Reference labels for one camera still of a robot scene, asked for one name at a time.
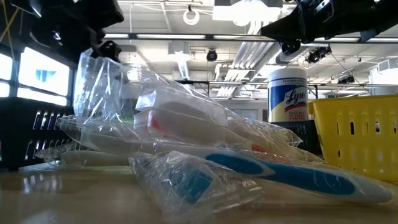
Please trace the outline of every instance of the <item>toothbrush handle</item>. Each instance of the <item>toothbrush handle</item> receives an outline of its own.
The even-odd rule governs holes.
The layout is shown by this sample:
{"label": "toothbrush handle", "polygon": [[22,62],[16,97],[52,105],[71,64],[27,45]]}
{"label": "toothbrush handle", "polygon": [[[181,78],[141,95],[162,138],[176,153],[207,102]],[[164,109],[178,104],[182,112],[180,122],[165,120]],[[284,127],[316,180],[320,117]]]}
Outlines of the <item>toothbrush handle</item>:
{"label": "toothbrush handle", "polygon": [[205,158],[241,174],[289,184],[344,200],[383,203],[392,199],[392,193],[378,183],[360,175],[339,170],[278,164],[229,150],[218,151]]}

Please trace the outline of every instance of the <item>plastic packaging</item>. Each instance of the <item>plastic packaging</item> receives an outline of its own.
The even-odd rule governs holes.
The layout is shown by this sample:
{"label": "plastic packaging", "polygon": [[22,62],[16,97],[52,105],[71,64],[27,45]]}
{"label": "plastic packaging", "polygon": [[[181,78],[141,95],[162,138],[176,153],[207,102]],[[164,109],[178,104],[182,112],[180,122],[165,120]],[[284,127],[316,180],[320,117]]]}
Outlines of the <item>plastic packaging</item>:
{"label": "plastic packaging", "polygon": [[130,158],[143,189],[167,222],[198,221],[262,195],[255,181],[235,171],[181,152],[136,153]]}
{"label": "plastic packaging", "polygon": [[[291,131],[245,119],[147,68],[126,67],[107,58],[93,59],[89,54],[90,51],[82,54],[79,65],[76,118],[70,116],[58,122],[62,130],[86,147],[133,158],[137,152],[153,155],[178,151],[171,155],[184,154],[174,156],[183,158],[177,159],[177,167],[184,167],[176,169],[180,174],[201,170],[201,164],[211,161],[245,178],[282,183],[338,200],[387,203],[393,199],[395,188],[385,188],[372,179],[325,165],[319,157],[295,148],[301,139]],[[160,162],[171,166],[170,170],[176,168],[173,157],[150,155],[139,158],[143,158],[143,164]],[[191,157],[201,162],[192,162]],[[160,178],[170,174],[162,172],[167,170],[165,167],[144,166],[142,170],[136,171],[137,175],[148,182],[145,186],[150,186],[151,194],[166,213],[190,214],[185,213],[190,206],[168,210],[166,205],[181,204],[183,200],[178,194],[166,200],[165,192],[175,189],[174,185],[160,184],[170,179]],[[208,202],[207,211],[234,205],[215,206],[217,200]]]}
{"label": "plastic packaging", "polygon": [[146,67],[90,55],[81,55],[74,97],[78,141],[85,146],[131,155],[153,142],[193,144],[306,159],[290,147],[300,139],[287,129],[245,119]]}
{"label": "plastic packaging", "polygon": [[94,166],[128,166],[126,157],[93,151],[85,146],[72,142],[61,146],[39,150],[37,157],[55,167],[85,168]]}

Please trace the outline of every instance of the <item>toothbrush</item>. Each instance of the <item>toothbrush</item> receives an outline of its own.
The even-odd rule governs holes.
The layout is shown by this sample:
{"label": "toothbrush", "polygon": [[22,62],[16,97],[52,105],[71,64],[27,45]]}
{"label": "toothbrush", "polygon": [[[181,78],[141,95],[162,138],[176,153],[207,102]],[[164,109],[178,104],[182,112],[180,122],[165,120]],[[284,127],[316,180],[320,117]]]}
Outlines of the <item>toothbrush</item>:
{"label": "toothbrush", "polygon": [[392,192],[387,188],[371,179],[340,170],[262,161],[229,149],[169,146],[162,149],[184,152],[224,165],[240,174],[273,180],[342,200],[367,203],[392,200]]}

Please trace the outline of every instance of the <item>table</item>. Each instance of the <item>table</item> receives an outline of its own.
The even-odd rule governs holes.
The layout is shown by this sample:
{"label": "table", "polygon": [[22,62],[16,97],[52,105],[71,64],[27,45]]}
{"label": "table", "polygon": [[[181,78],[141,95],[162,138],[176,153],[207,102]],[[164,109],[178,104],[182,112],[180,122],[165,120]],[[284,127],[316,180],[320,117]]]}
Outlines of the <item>table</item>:
{"label": "table", "polygon": [[[395,203],[342,203],[265,182],[261,202],[203,223],[398,223]],[[41,165],[0,173],[0,223],[161,223],[160,209],[129,167],[57,170]]]}

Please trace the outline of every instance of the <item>disinfecting wipes canister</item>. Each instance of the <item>disinfecting wipes canister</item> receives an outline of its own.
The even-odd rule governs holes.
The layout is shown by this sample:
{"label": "disinfecting wipes canister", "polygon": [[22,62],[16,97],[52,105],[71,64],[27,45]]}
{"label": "disinfecting wipes canister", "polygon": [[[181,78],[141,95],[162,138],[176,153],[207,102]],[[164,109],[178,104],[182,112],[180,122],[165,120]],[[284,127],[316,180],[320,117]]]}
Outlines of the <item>disinfecting wipes canister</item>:
{"label": "disinfecting wipes canister", "polygon": [[268,79],[268,122],[308,119],[305,71],[280,69],[272,72]]}

